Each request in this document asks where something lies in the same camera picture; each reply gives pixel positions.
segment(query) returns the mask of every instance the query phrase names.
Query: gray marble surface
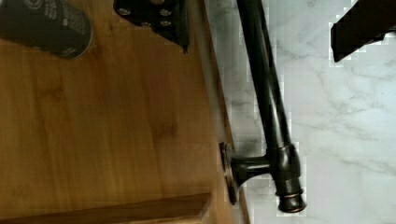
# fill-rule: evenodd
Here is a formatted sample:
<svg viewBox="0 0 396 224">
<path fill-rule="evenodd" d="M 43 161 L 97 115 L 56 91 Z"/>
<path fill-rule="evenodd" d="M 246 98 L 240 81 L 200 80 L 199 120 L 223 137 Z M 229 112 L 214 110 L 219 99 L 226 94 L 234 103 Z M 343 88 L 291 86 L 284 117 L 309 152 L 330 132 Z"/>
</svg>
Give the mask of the gray marble surface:
<svg viewBox="0 0 396 224">
<path fill-rule="evenodd" d="M 264 153 L 234 0 L 205 0 L 236 150 Z M 269 175 L 246 183 L 252 223 L 396 223 L 396 35 L 334 63 L 330 29 L 350 0 L 265 0 L 307 208 L 277 211 Z"/>
</svg>

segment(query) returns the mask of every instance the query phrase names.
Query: black hinge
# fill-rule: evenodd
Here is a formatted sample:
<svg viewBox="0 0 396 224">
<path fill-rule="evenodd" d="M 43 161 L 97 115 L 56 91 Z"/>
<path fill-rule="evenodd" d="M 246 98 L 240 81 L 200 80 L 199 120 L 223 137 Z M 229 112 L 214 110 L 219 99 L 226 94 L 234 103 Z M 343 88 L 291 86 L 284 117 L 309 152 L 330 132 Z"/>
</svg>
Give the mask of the black hinge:
<svg viewBox="0 0 396 224">
<path fill-rule="evenodd" d="M 187 0 L 115 0 L 114 10 L 136 26 L 151 30 L 181 46 L 187 53 L 190 22 Z"/>
</svg>

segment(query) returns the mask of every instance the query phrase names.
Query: black object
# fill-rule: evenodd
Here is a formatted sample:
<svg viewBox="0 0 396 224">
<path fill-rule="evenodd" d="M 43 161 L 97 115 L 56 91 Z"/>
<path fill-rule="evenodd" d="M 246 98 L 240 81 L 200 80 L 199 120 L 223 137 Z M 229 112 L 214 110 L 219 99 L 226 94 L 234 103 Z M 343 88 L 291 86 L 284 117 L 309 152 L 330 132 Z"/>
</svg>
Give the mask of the black object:
<svg viewBox="0 0 396 224">
<path fill-rule="evenodd" d="M 241 158 L 230 145 L 221 144 L 221 158 L 232 203 L 238 190 L 251 177 L 271 174 L 279 197 L 279 210 L 299 212 L 306 205 L 299 177 L 300 161 L 290 140 L 288 124 L 279 90 L 274 58 L 261 0 L 237 0 L 241 16 L 251 74 L 265 132 L 265 156 Z"/>
<path fill-rule="evenodd" d="M 381 41 L 396 25 L 396 1 L 359 0 L 332 27 L 332 53 L 338 63 L 364 45 Z"/>
<path fill-rule="evenodd" d="M 64 0 L 0 0 L 0 37 L 72 59 L 89 47 L 92 27 Z"/>
<path fill-rule="evenodd" d="M 151 27 L 154 33 L 180 45 L 187 52 L 190 44 L 187 0 L 115 0 L 113 7 L 125 20 L 136 26 Z"/>
</svg>

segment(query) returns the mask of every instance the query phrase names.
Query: bamboo wood surface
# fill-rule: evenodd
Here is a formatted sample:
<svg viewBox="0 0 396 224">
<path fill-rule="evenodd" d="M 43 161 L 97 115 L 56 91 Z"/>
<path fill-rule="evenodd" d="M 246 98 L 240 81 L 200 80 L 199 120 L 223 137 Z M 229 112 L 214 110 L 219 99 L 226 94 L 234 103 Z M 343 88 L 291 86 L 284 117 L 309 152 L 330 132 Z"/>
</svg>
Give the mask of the bamboo wood surface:
<svg viewBox="0 0 396 224">
<path fill-rule="evenodd" d="M 233 223 L 195 36 L 184 55 L 112 1 L 70 2 L 95 31 L 79 59 L 0 40 L 0 219 L 211 192 Z"/>
<path fill-rule="evenodd" d="M 56 215 L 0 220 L 1 224 L 209 224 L 205 222 L 210 195 L 200 194 L 143 203 L 72 211 Z"/>
</svg>

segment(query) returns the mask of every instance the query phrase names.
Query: wooden panel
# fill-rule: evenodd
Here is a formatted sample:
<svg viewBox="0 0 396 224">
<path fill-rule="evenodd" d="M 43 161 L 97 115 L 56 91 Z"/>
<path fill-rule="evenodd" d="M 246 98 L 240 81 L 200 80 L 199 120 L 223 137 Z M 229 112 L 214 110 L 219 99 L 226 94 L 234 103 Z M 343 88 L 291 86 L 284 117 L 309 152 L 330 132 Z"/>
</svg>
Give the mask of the wooden panel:
<svg viewBox="0 0 396 224">
<path fill-rule="evenodd" d="M 232 223 L 194 36 L 184 55 L 112 1 L 70 2 L 95 31 L 81 58 L 0 40 L 0 219 L 212 192 Z"/>
<path fill-rule="evenodd" d="M 143 224 L 203 222 L 210 195 L 192 195 L 173 199 L 73 211 L 56 215 L 0 220 L 0 224 Z"/>
<path fill-rule="evenodd" d="M 190 1 L 189 3 L 191 20 L 195 29 L 197 46 L 200 51 L 206 89 L 209 95 L 212 117 L 216 124 L 218 139 L 219 142 L 226 142 L 233 145 L 233 136 L 227 115 L 227 108 L 204 0 Z M 244 189 L 240 189 L 239 192 L 239 204 L 233 208 L 234 221 L 250 224 L 245 191 Z"/>
</svg>

